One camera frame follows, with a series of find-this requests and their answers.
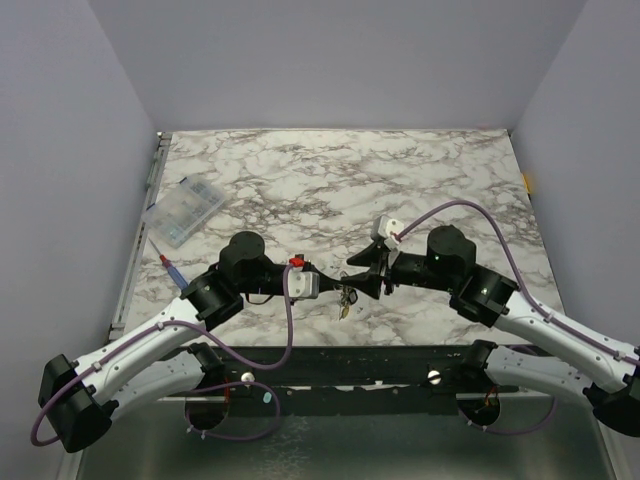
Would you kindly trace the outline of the silver key organiser with rings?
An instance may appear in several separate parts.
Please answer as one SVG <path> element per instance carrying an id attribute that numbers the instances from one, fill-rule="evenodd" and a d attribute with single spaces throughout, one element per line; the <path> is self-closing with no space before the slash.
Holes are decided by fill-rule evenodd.
<path id="1" fill-rule="evenodd" d="M 345 292 L 339 292 L 339 315 L 338 320 L 344 320 L 349 315 L 351 307 L 358 301 L 358 293 L 356 289 L 348 286 Z"/>

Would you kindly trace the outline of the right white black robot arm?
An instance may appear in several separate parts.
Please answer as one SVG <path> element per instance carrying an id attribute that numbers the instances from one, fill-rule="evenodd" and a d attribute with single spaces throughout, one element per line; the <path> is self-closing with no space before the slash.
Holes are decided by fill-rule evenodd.
<path id="1" fill-rule="evenodd" d="M 639 350 L 606 338 L 543 305 L 523 285 L 476 262 L 476 246 L 454 226 L 427 236 L 423 255 L 391 249 L 392 236 L 373 242 L 348 259 L 363 272 L 342 283 L 373 299 L 396 286 L 449 294 L 461 317 L 518 336 L 543 350 L 521 354 L 477 341 L 459 367 L 461 383 L 481 391 L 487 385 L 523 387 L 588 405 L 595 418 L 626 436 L 639 434 Z"/>

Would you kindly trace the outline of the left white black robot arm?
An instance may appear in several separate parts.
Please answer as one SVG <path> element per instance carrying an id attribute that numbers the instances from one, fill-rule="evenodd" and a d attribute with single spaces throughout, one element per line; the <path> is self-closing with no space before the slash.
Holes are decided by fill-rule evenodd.
<path id="1" fill-rule="evenodd" d="M 257 233 L 235 234 L 209 269 L 185 282 L 158 315 L 121 338 L 75 360 L 59 354 L 44 366 L 38 393 L 40 412 L 30 433 L 38 447 L 59 443 L 68 453 L 100 439 L 113 421 L 134 406 L 189 390 L 206 395 L 226 388 L 212 349 L 183 344 L 240 313 L 251 295 L 281 297 L 286 324 L 293 324 L 296 300 L 315 299 L 342 287 L 298 255 L 277 264 Z"/>

